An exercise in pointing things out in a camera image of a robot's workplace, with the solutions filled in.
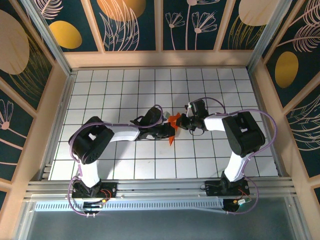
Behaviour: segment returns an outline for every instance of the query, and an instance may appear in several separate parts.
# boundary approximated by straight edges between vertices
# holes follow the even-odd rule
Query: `yellow circle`
[[[29,61],[29,41],[24,28],[10,14],[0,10],[0,69],[20,74]]]
[[[80,32],[66,21],[55,21],[49,25],[57,43],[66,49],[76,49],[82,44]]]
[[[131,18],[127,16],[125,19],[124,4],[129,11],[133,10],[136,18],[140,17],[146,9],[146,0],[97,0],[97,3],[105,15],[121,22],[129,21]]]
[[[262,26],[269,22],[279,0],[241,0],[240,20],[249,26]]]
[[[280,55],[275,65],[275,82],[280,88],[289,87],[296,78],[299,68],[297,56],[290,51]]]

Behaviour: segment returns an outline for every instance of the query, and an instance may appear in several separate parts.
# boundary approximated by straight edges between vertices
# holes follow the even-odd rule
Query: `vent grille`
[[[82,203],[74,203],[76,209]],[[102,208],[103,211],[123,211],[123,210],[182,210],[192,208],[217,209],[223,208],[222,199],[203,199],[203,200],[110,200]],[[72,211],[67,201],[44,201],[37,202],[35,211]]]

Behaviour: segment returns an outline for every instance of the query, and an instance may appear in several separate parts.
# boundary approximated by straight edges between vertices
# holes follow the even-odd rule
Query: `robotic arm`
[[[184,130],[194,131],[225,131],[229,145],[232,149],[227,168],[223,171],[221,180],[216,189],[207,189],[209,196],[235,196],[238,189],[249,192],[248,185],[241,171],[248,156],[259,150],[265,143],[265,136],[249,112],[241,112],[235,116],[209,115],[203,100],[198,99],[186,105],[187,114],[182,114],[177,119],[176,125]],[[155,123],[162,118],[162,123]],[[97,197],[101,190],[102,182],[98,176],[97,159],[111,142],[138,141],[152,136],[155,140],[168,138],[175,135],[175,129],[170,123],[164,123],[162,111],[152,107],[145,116],[140,116],[131,121],[134,125],[115,124],[114,126],[93,125],[81,130],[76,137],[72,151],[80,160],[79,170],[82,178],[73,183],[76,191],[83,196]],[[94,116],[86,124],[102,123]]]

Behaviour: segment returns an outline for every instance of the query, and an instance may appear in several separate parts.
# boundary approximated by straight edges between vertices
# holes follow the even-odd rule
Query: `orange toy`
[[[176,125],[177,119],[180,118],[180,117],[181,117],[181,115],[180,115],[180,113],[178,112],[177,115],[175,115],[175,116],[170,116],[170,117],[168,118],[168,123],[170,123],[171,126],[174,127],[175,133],[177,133],[177,130],[178,130],[178,126]],[[169,137],[169,144],[170,144],[170,146],[171,146],[171,144],[174,142],[174,140],[175,140],[175,136],[170,136],[170,137]]]

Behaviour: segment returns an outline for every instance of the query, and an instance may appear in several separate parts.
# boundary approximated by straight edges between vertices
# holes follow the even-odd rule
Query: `white grid floor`
[[[129,123],[159,104],[163,111],[185,113],[184,105],[201,97],[224,103],[227,112],[258,109],[245,68],[179,68],[78,71],[49,180],[69,180],[77,165],[69,155],[68,140],[92,116],[112,123]],[[209,113],[222,112],[207,100]],[[264,132],[260,114],[253,117]],[[207,131],[192,136],[179,129],[169,140],[113,142],[98,160],[102,179],[175,179],[220,177],[231,149],[224,132]],[[249,177],[277,176],[269,149],[251,160]]]

